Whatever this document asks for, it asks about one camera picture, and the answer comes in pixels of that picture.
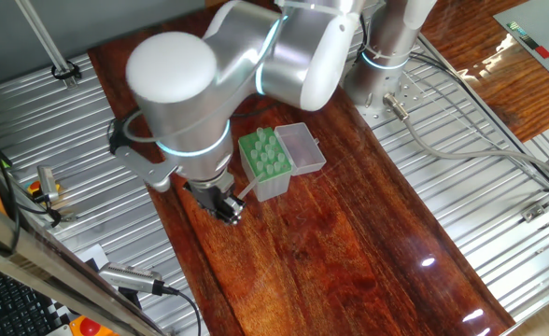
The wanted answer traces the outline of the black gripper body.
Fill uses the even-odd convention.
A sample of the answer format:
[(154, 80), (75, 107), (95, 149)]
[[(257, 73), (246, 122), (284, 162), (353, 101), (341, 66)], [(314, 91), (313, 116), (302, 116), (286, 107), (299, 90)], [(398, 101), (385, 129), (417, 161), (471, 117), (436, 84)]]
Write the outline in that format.
[(218, 210), (232, 197), (234, 178), (228, 171), (222, 171), (209, 180), (188, 180), (184, 189), (189, 191), (196, 202), (204, 209)]

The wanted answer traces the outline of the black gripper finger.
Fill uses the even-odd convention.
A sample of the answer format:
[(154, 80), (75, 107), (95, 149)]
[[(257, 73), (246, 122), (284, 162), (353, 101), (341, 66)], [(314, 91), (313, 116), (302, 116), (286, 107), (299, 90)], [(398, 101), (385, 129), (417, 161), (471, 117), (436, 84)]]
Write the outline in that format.
[(226, 202), (218, 202), (216, 204), (215, 216), (226, 225), (230, 225), (232, 223), (232, 207)]
[(236, 225), (241, 220), (241, 214), (246, 206), (246, 203), (234, 195), (229, 196), (225, 200), (225, 203), (230, 208), (228, 223), (230, 225)]

